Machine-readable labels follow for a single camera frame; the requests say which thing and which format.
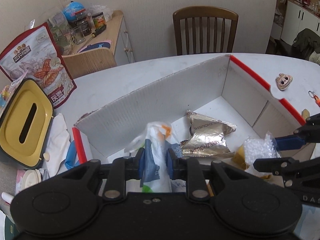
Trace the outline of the bag of white beads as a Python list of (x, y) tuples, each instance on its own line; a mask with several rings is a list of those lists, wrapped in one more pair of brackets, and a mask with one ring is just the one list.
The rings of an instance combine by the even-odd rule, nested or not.
[(280, 158), (276, 140), (270, 132), (267, 132), (264, 138), (248, 137), (243, 143), (243, 149), (245, 171), (260, 178), (268, 176), (270, 173), (257, 171), (253, 166), (254, 162), (257, 159)]

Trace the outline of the clear plastic bag with cloth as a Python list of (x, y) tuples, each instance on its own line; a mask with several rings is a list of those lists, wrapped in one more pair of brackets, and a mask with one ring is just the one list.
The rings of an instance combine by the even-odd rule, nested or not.
[(166, 165), (167, 150), (172, 149), (178, 158), (182, 156), (180, 142), (170, 124), (148, 123), (143, 133), (133, 139), (124, 152), (135, 156), (140, 148), (145, 150), (143, 176), (140, 180), (142, 192), (185, 192), (186, 182), (170, 179)]

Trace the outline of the yellow sponge block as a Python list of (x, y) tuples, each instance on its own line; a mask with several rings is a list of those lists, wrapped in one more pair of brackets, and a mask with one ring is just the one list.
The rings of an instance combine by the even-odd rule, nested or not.
[(303, 109), (302, 111), (302, 117), (304, 120), (310, 117), (310, 112), (307, 109)]

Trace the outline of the silver foil snack packet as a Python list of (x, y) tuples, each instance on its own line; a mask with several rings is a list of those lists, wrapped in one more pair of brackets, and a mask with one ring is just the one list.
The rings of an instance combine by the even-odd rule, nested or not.
[(187, 111), (190, 138), (181, 142), (181, 152), (186, 157), (230, 158), (234, 155), (226, 136), (236, 131), (236, 124)]

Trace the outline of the round donut pattern plush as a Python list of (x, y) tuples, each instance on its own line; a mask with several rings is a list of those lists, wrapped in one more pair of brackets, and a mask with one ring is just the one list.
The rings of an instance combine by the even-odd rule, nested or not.
[(276, 77), (277, 88), (281, 91), (284, 91), (289, 87), (292, 81), (293, 81), (293, 77), (291, 75), (280, 73)]

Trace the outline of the red cardboard box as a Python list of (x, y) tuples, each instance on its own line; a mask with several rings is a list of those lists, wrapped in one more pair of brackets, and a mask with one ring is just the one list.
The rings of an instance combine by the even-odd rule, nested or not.
[[(293, 77), (277, 88), (276, 77)], [(291, 134), (304, 124), (303, 109), (319, 113), (308, 95), (319, 93), (319, 65), (283, 56), (223, 55), (193, 64), (81, 117), (76, 127), (105, 156), (129, 145), (147, 124), (171, 124), (179, 140), (189, 137), (187, 111), (236, 124), (227, 137), (235, 151), (248, 138)]]

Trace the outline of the white crumpled tissue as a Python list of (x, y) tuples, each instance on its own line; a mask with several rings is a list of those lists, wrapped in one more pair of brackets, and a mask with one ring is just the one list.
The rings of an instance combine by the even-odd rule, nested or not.
[(57, 175), (60, 164), (66, 158), (70, 144), (70, 134), (67, 131), (64, 116), (59, 113), (53, 118), (45, 149), (45, 153), (49, 154), (46, 170), (50, 178)]

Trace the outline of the dark green jacket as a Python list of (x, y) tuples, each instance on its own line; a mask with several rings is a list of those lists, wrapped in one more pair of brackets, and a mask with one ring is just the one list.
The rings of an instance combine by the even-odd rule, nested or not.
[(311, 29), (300, 31), (291, 48), (293, 57), (319, 64), (319, 36)]

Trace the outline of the white round lid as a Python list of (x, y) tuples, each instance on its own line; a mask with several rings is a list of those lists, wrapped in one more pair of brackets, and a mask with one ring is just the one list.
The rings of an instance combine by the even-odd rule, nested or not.
[(34, 186), (42, 181), (39, 170), (27, 170), (22, 177), (21, 190)]

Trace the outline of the yellow tissue box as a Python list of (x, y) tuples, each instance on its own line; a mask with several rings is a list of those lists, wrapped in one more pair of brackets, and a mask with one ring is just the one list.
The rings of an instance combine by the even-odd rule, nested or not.
[(33, 79), (24, 79), (1, 114), (1, 162), (16, 168), (39, 167), (53, 112), (42, 88)]

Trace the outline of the light wooden chair back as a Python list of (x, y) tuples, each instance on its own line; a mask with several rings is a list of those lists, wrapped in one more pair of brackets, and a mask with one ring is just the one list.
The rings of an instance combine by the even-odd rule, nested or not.
[(73, 79), (117, 66), (108, 48), (92, 49), (62, 58)]

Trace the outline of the white cupboard shelving unit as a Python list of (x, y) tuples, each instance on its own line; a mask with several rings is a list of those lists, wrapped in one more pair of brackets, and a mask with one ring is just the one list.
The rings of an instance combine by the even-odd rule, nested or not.
[(319, 35), (319, 0), (277, 0), (270, 39), (291, 45), (304, 29)]

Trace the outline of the white wooden sideboard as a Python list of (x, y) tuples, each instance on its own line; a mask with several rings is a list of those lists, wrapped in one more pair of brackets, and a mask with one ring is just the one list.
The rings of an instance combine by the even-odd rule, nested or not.
[[(130, 42), (129, 32), (126, 27), (124, 14), (120, 10), (113, 12), (112, 19), (106, 22), (107, 28), (99, 36), (88, 42), (89, 45), (99, 42), (109, 42), (110, 49), (114, 55), (117, 66), (134, 63), (136, 61)], [(76, 45), (73, 54), (84, 52), (83, 45)]]

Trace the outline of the red snack pouch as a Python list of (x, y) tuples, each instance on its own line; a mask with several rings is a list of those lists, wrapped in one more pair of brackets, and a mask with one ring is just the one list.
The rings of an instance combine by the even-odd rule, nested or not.
[(23, 74), (33, 79), (55, 109), (76, 89), (47, 23), (21, 33), (1, 52), (1, 71), (11, 81)]

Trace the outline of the brown wooden chair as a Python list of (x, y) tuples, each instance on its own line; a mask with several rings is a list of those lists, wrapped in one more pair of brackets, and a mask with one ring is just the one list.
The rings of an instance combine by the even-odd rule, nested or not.
[(230, 53), (239, 15), (212, 6), (191, 6), (172, 14), (177, 55)]

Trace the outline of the dark glass jar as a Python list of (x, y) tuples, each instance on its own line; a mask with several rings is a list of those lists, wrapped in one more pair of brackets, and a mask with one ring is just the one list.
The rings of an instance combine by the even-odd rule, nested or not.
[(96, 29), (106, 24), (105, 16), (103, 12), (93, 14), (92, 20)]

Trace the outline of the red robot keychain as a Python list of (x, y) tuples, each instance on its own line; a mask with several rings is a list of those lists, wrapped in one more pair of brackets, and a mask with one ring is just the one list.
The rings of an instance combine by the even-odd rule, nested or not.
[(308, 91), (308, 95), (313, 98), (318, 107), (320, 107), (320, 98), (314, 91)]

